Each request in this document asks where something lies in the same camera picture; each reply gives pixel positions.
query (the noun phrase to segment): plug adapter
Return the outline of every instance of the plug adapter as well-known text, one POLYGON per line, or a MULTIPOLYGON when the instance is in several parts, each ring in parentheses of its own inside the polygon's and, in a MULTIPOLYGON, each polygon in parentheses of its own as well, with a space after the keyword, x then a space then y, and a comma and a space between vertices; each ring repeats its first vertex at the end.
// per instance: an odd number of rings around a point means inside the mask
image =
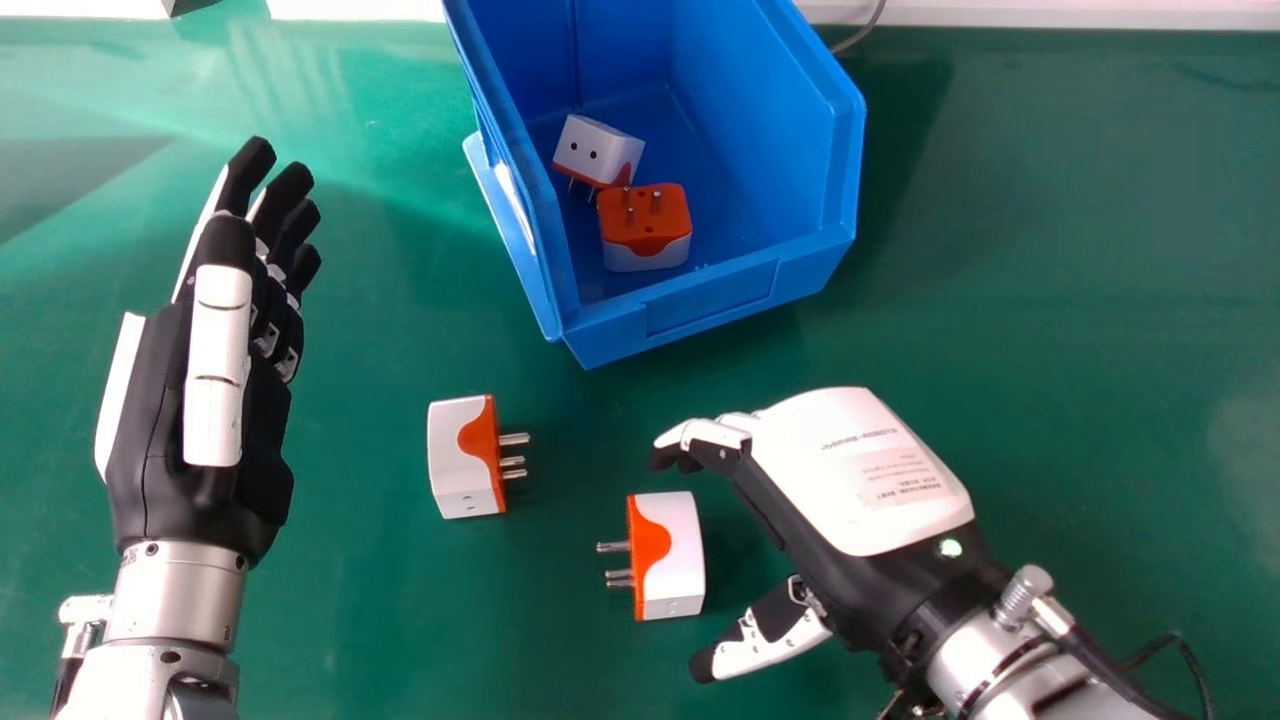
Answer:
POLYGON ((529 433, 499 434, 492 395, 438 400, 426 409, 426 471, 445 520, 507 511, 504 483, 529 475, 525 457, 503 447, 529 442, 529 433))
POLYGON ((627 496, 627 539, 596 543, 595 551, 630 553, 630 566, 605 571, 604 584, 631 588, 637 623, 703 611, 707 570, 694 493, 627 496))

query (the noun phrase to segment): white wall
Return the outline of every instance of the white wall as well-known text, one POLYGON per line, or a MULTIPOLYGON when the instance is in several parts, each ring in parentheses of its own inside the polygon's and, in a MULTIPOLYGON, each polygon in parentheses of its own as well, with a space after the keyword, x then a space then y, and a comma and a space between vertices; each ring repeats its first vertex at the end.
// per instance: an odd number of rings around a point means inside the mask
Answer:
MULTIPOLYGON (((443 22, 440 0, 264 0, 282 20, 443 22)), ((1280 31, 1280 0, 887 0, 883 24, 1280 31)), ((876 0, 796 0, 810 22, 860 24, 876 0)), ((0 0, 0 17, 164 19, 160 0, 0 0)))

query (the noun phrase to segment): gray cable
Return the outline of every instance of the gray cable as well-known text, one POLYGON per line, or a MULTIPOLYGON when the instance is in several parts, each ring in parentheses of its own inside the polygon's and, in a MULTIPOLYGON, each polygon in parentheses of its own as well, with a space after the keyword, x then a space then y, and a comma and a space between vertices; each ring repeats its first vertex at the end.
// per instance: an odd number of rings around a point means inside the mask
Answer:
POLYGON ((876 12, 872 13, 872 19, 867 20, 867 24, 864 24, 863 27, 858 28, 858 32, 855 32, 851 37, 842 40, 842 41, 837 42, 836 45, 832 45, 831 46, 831 54, 832 55, 838 55, 842 51, 849 50, 854 45, 858 45, 859 42, 863 41, 864 37, 867 37, 868 35, 870 35, 870 32, 873 29, 876 29, 876 23, 879 22, 879 17, 884 12, 884 5, 887 5, 887 4, 888 4, 888 0, 879 0, 879 3, 876 4, 876 12))

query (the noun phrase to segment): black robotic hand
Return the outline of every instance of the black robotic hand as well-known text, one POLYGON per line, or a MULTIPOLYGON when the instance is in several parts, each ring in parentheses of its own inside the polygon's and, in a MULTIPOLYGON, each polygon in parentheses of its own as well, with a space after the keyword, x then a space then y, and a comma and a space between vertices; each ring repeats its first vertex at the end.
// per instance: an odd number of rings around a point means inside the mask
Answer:
POLYGON ((293 473, 280 448, 302 359, 302 291, 320 268, 305 241, 320 213, 300 163, 250 205, 274 164, 259 137, 230 159, 170 304, 124 316, 95 438, 118 551, 193 541, 253 565, 288 518, 293 473))
POLYGON ((800 655, 835 634, 920 684, 938 638, 998 597, 1007 573, 960 480, 865 388, 692 419, 654 441, 650 469, 727 477, 796 570, 690 660, 700 683, 800 655))

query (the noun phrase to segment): metal knob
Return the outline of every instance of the metal knob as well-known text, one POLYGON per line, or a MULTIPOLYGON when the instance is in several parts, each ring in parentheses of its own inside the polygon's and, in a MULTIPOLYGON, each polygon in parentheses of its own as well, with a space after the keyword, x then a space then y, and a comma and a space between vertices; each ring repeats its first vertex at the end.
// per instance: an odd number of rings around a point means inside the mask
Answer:
POLYGON ((1053 577, 1039 565, 1024 565, 1009 580, 1000 601, 991 609, 991 616, 1001 628, 1014 632, 1027 623, 1032 603, 1053 592, 1053 577))

